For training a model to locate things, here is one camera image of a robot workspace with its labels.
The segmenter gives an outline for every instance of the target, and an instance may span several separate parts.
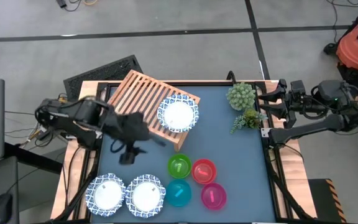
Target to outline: red bowl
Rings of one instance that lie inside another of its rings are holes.
[[[199,184],[209,184],[216,177],[215,164],[208,159],[199,159],[193,164],[191,175]]]
[[[226,191],[217,183],[207,184],[201,191],[201,200],[208,209],[220,210],[226,204]]]

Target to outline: blue table surface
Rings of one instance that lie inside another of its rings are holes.
[[[186,154],[192,163],[202,158],[215,163],[215,182],[226,189],[226,206],[219,211],[204,207],[201,201],[203,186],[197,184],[190,174],[185,180],[192,189],[193,197],[184,207],[173,207],[165,201],[159,214],[143,219],[133,216],[124,201],[113,216],[92,215],[91,222],[275,222],[260,132],[242,129],[230,134],[233,120],[241,112],[232,109],[226,99],[229,86],[180,88],[201,98],[200,119],[187,135],[180,153]],[[142,174],[155,175],[165,187],[174,180],[167,170],[167,162],[175,154],[171,142],[167,141],[165,147],[153,141],[136,142],[135,146],[148,153],[138,155],[131,166],[118,163],[119,153],[110,152],[111,143],[112,139],[103,137],[98,175],[114,173],[126,186]]]

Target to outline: pink bowl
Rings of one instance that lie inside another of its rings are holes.
[[[226,204],[226,191],[220,184],[207,184],[201,191],[201,200],[208,209],[220,210]]]

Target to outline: computer mouse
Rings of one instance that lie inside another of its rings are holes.
[[[7,223],[12,216],[12,195],[4,193],[0,195],[0,224]]]

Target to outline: wooden dish rack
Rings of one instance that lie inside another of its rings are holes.
[[[115,107],[118,114],[128,114],[136,111],[143,113],[144,121],[149,125],[149,130],[171,141],[175,151],[178,152],[188,132],[171,132],[162,127],[157,119],[157,108],[161,101],[174,94],[187,95],[197,104],[200,102],[200,98],[195,95],[131,70],[117,87],[108,103]]]

